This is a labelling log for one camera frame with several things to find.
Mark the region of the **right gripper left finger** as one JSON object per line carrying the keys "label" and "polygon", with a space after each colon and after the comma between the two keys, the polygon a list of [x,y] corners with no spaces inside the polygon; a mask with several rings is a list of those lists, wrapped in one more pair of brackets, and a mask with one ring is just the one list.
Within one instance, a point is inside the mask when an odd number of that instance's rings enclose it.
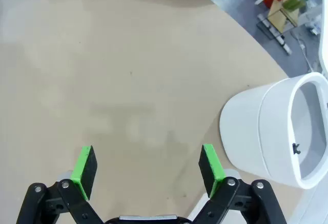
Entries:
{"label": "right gripper left finger", "polygon": [[90,206],[97,160],[92,146],[82,147],[69,176],[52,186],[31,184],[23,200],[17,223],[56,223],[59,216],[70,213],[75,223],[103,223]]}

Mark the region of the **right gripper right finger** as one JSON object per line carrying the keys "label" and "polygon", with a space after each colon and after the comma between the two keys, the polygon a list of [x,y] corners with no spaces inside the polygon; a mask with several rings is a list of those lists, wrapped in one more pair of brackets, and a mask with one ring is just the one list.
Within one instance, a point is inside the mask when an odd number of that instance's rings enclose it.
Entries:
{"label": "right gripper right finger", "polygon": [[198,165],[209,200],[192,223],[222,223],[229,210],[239,211],[246,223],[286,223],[271,184],[226,176],[212,144],[202,145]]}

